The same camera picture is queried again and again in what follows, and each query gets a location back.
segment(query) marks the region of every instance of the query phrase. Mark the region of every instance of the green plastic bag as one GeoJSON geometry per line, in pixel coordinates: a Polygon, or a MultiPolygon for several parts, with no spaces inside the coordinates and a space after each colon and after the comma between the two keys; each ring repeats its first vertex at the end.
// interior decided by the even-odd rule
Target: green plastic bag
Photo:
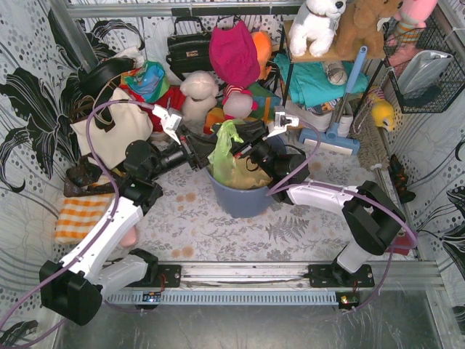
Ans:
{"type": "Polygon", "coordinates": [[[226,186],[229,186],[228,184],[233,179],[237,180],[237,176],[242,175],[239,172],[240,169],[237,167],[234,156],[230,152],[233,146],[231,139],[235,142],[243,143],[243,140],[235,129],[236,124],[244,124],[244,121],[237,119],[227,120],[222,124],[217,132],[217,146],[209,155],[211,175],[215,180],[226,186]]]}

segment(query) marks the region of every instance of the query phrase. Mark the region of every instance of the white teddy bear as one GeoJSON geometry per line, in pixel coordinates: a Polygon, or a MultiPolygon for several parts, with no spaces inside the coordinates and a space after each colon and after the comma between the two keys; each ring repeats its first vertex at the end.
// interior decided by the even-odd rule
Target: white teddy bear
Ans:
{"type": "Polygon", "coordinates": [[[217,104],[218,85],[205,71],[191,73],[182,83],[181,92],[186,96],[182,105],[184,121],[205,122],[206,114],[217,104]]]}
{"type": "Polygon", "coordinates": [[[323,56],[331,47],[339,18],[346,9],[346,0],[306,0],[292,23],[289,49],[294,57],[303,56],[307,39],[313,41],[309,52],[323,56]]]}

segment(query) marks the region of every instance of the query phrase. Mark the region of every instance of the white tote bag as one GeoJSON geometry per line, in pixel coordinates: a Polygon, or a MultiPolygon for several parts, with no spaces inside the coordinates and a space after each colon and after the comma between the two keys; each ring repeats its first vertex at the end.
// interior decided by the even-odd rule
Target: white tote bag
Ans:
{"type": "MultiPolygon", "coordinates": [[[[131,97],[117,87],[110,100],[130,100],[131,97]]],[[[108,169],[112,169],[126,158],[126,148],[135,140],[147,140],[152,133],[153,125],[146,112],[139,106],[128,103],[113,104],[109,107],[115,126],[106,132],[91,120],[90,137],[97,155],[108,169]]],[[[86,139],[87,120],[71,124],[78,136],[81,155],[90,153],[86,139]]]]}

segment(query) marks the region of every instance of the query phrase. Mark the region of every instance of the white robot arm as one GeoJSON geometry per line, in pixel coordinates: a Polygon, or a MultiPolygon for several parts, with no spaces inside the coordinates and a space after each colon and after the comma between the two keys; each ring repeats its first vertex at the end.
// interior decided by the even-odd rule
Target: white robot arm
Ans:
{"type": "MultiPolygon", "coordinates": [[[[39,272],[41,281],[70,266],[60,276],[41,289],[42,305],[79,325],[87,324],[97,313],[102,300],[135,281],[149,283],[158,276],[158,258],[136,249],[121,261],[103,268],[104,262],[124,236],[139,222],[143,215],[161,197],[161,187],[155,180],[171,169],[189,163],[193,169],[201,169],[208,162],[216,141],[192,134],[181,125],[176,134],[177,116],[165,115],[172,130],[170,136],[176,140],[164,151],[145,141],[136,141],[126,149],[124,167],[126,177],[119,187],[120,199],[116,213],[109,217],[112,206],[105,216],[91,230],[87,237],[59,263],[47,261],[39,272]],[[108,221],[103,232],[100,228],[108,221]]],[[[262,121],[237,125],[236,129],[243,143],[232,142],[231,153],[235,156],[250,156],[251,160],[273,179],[272,185],[305,161],[304,154],[278,155],[265,142],[269,134],[284,132],[295,120],[277,115],[275,123],[269,129],[262,121]]],[[[353,284],[353,274],[372,255],[383,254],[395,239],[400,225],[388,214],[376,208],[371,212],[352,195],[333,189],[318,187],[318,182],[307,181],[308,168],[296,172],[287,181],[291,187],[274,195],[275,199],[287,204],[308,205],[342,215],[352,231],[354,241],[348,244],[331,265],[329,277],[341,285],[353,284]]],[[[359,187],[344,187],[379,202],[405,221],[402,213],[386,194],[373,182],[365,182],[359,187]]]]}

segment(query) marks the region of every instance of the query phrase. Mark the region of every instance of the plastic bag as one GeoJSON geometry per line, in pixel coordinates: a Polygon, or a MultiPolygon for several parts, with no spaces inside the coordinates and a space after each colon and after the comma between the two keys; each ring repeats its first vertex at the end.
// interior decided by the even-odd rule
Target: plastic bag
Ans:
{"type": "Polygon", "coordinates": [[[231,139],[243,143],[235,129],[236,124],[243,124],[242,120],[227,120],[217,132],[217,146],[209,155],[210,173],[219,183],[229,188],[248,190],[261,188],[271,181],[270,177],[256,165],[253,170],[247,168],[247,159],[237,159],[231,154],[233,146],[231,139]]]}
{"type": "Polygon", "coordinates": [[[140,95],[145,102],[154,103],[169,88],[168,77],[158,62],[147,61],[134,75],[124,75],[123,83],[140,95]]]}

